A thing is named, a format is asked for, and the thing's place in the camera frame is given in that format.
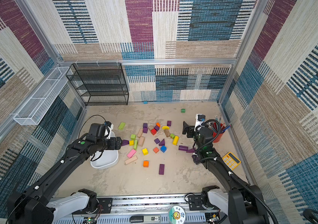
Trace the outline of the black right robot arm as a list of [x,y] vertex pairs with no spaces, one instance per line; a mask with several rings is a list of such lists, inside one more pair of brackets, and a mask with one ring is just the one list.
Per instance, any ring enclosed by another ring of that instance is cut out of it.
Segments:
[[190,126],[183,122],[182,133],[194,139],[197,149],[192,155],[193,162],[202,164],[224,187],[225,191],[210,186],[202,191],[206,207],[217,207],[227,216],[231,224],[276,224],[273,211],[265,203],[261,189],[250,185],[236,175],[213,147],[216,137],[209,123],[215,119],[197,122]]

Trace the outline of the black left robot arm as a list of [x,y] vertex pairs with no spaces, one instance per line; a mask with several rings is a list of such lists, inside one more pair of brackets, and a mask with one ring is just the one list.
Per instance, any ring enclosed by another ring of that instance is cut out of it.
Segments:
[[23,193],[14,192],[7,201],[8,224],[52,224],[77,211],[94,214],[99,210],[95,192],[81,189],[60,200],[50,199],[68,176],[87,159],[97,160],[97,152],[119,150],[122,140],[112,131],[113,124],[93,123],[89,132],[74,140],[64,156]]

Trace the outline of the purple rectangular block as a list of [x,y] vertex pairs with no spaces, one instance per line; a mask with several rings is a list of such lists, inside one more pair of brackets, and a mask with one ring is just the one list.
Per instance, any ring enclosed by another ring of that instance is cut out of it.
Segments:
[[165,173],[165,165],[160,164],[159,165],[159,175],[164,175],[164,173]]

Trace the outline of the white plastic storage bin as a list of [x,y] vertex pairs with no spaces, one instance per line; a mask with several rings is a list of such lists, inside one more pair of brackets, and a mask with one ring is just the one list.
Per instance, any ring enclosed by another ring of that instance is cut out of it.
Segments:
[[100,139],[95,143],[94,149],[96,151],[90,159],[90,164],[95,169],[107,169],[116,165],[119,161],[118,150],[105,150],[106,139],[116,139],[114,132],[109,132],[109,137]]

